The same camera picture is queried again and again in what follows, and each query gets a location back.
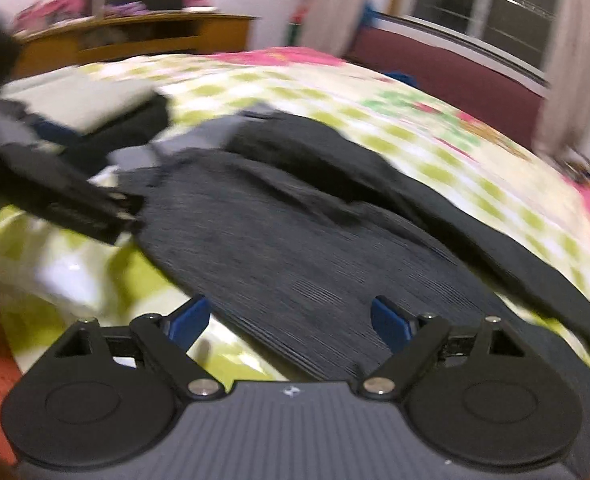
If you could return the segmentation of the black folded garment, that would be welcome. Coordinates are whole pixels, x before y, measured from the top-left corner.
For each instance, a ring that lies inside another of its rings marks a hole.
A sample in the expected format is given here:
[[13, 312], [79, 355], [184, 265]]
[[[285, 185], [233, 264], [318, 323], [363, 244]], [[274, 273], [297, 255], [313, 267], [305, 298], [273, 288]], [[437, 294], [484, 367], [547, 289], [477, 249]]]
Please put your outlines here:
[[167, 102], [165, 96], [154, 93], [141, 106], [87, 134], [39, 115], [30, 118], [30, 126], [39, 139], [56, 146], [56, 153], [64, 162], [89, 178], [109, 165], [112, 151], [146, 144], [166, 129], [169, 126]]

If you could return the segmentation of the white folded garment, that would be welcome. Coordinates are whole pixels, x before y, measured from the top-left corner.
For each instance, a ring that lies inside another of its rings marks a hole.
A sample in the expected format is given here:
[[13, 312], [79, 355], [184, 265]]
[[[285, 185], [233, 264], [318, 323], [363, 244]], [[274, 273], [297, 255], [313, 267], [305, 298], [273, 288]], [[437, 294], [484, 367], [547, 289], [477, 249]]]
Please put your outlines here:
[[0, 98], [79, 134], [98, 130], [157, 96], [145, 79], [96, 79], [76, 66], [5, 84]]

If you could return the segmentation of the wooden desk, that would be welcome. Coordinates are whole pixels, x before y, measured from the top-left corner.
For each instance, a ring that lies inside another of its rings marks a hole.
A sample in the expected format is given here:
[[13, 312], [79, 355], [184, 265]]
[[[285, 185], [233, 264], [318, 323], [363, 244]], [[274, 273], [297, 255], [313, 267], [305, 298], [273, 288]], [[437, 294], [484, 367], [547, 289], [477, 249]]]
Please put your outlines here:
[[219, 12], [161, 12], [127, 18], [84, 18], [20, 38], [14, 79], [72, 65], [140, 55], [213, 54], [247, 48], [255, 18]]

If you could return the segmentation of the maroon sofa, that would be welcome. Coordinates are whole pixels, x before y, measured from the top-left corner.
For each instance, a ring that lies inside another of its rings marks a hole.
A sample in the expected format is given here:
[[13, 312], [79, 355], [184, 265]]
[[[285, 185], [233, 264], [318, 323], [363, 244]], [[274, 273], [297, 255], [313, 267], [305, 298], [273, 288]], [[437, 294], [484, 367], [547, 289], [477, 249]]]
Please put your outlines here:
[[497, 70], [374, 27], [359, 29], [345, 59], [382, 74], [410, 76], [420, 90], [532, 148], [543, 98]]

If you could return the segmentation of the barred window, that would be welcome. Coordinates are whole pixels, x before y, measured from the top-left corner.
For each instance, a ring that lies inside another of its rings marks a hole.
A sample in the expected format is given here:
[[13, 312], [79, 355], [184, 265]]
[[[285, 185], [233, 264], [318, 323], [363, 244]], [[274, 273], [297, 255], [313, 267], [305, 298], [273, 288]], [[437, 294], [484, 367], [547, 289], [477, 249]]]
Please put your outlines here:
[[542, 70], [557, 0], [415, 0], [412, 16]]

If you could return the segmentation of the right beige curtain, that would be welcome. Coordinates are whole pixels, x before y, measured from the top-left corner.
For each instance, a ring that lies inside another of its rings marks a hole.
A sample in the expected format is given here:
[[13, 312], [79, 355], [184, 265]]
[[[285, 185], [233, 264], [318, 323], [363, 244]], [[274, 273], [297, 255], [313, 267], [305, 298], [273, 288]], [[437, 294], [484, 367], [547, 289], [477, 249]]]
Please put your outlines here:
[[590, 0], [562, 0], [532, 148], [542, 158], [575, 151], [590, 132]]

